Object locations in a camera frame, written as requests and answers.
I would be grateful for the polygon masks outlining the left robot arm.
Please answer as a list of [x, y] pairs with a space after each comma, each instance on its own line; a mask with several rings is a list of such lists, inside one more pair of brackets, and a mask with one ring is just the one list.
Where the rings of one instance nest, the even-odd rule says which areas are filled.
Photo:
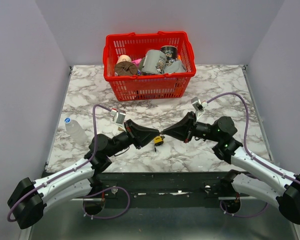
[[112, 163], [110, 157], [131, 145], [141, 149], [160, 133], [157, 129], [140, 126], [130, 119], [123, 126], [125, 131], [112, 138], [98, 133], [91, 142], [87, 159], [82, 158], [70, 167], [44, 178], [22, 179], [7, 201], [10, 208], [7, 220], [16, 222], [22, 230], [27, 229], [37, 223], [51, 206], [63, 200], [86, 195], [97, 197], [101, 185], [96, 182], [96, 176]]

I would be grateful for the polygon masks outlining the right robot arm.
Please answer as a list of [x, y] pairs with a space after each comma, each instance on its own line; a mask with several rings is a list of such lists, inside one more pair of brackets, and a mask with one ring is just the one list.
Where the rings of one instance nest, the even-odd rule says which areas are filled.
[[253, 177], [231, 172], [220, 183], [220, 191], [231, 196], [235, 192], [262, 200], [274, 207], [290, 222], [300, 225], [300, 173], [280, 168], [257, 156], [234, 138], [237, 128], [231, 117], [222, 116], [213, 124], [199, 122], [194, 112], [164, 129], [163, 135], [184, 143], [192, 138], [215, 142], [215, 156], [237, 166]]

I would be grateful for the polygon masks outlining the yellow black padlock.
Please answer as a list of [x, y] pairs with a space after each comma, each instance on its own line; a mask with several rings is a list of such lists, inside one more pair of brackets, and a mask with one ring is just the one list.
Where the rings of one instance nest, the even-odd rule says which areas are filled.
[[157, 151], [157, 147], [161, 146], [164, 144], [164, 136], [163, 135], [159, 135], [157, 137], [154, 138], [154, 151]]

